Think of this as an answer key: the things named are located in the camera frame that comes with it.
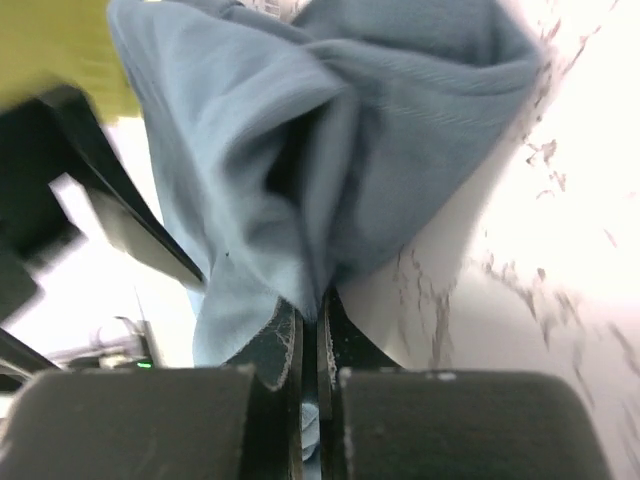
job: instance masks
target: yellow cloth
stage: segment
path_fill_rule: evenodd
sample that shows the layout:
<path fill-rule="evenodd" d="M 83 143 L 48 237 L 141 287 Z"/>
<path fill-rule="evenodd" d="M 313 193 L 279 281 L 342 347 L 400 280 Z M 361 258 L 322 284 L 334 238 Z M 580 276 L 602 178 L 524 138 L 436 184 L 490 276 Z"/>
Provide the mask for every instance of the yellow cloth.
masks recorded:
<path fill-rule="evenodd" d="M 1 0 L 0 105 L 52 78 L 71 81 L 92 98 L 104 121 L 138 112 L 111 45 L 108 0 Z"/>

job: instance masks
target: white marble table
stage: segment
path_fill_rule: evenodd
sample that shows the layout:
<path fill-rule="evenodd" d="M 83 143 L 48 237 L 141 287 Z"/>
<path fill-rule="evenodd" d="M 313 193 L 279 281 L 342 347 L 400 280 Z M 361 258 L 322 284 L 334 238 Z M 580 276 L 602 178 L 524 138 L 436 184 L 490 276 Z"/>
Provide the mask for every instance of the white marble table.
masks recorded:
<path fill-rule="evenodd" d="M 511 4 L 549 58 L 526 112 L 397 258 L 341 296 L 406 367 L 565 379 L 615 477 L 638 479 L 640 3 Z"/>

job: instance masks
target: cloth fold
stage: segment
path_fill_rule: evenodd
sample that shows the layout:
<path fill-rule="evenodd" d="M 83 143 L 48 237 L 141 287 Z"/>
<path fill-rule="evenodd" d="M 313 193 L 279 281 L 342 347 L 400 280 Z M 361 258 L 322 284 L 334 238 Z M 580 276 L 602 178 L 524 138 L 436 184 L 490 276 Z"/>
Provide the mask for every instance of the cloth fold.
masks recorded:
<path fill-rule="evenodd" d="M 228 360 L 278 298 L 312 322 L 330 284 L 395 255 L 486 158 L 539 64 L 494 0 L 312 0 L 292 24 L 230 0 L 112 0 L 108 19 L 165 226 L 208 278 L 197 365 Z"/>

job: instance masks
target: blue cloth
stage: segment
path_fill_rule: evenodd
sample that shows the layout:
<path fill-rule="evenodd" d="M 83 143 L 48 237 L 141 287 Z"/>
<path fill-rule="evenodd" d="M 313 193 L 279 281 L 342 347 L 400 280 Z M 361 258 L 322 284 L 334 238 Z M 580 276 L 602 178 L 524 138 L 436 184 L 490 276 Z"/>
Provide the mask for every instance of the blue cloth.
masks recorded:
<path fill-rule="evenodd" d="M 313 0 L 292 25 L 231 0 L 112 0 L 169 232 L 208 279 L 197 365 L 278 297 L 394 256 L 488 155 L 539 56 L 494 0 Z M 304 406 L 304 446 L 318 441 Z"/>

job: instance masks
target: folded towel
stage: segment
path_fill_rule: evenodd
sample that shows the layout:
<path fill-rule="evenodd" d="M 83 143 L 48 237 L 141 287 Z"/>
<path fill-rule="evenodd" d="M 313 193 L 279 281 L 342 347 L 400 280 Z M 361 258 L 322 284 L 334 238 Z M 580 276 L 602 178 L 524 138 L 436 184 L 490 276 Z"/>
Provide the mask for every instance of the folded towel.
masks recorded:
<path fill-rule="evenodd" d="M 312 0 L 290 25 L 232 0 L 112 0 L 108 17 L 165 225 L 208 279 L 197 365 L 228 360 L 279 297 L 313 322 L 330 284 L 395 255 L 539 63 L 495 0 Z"/>

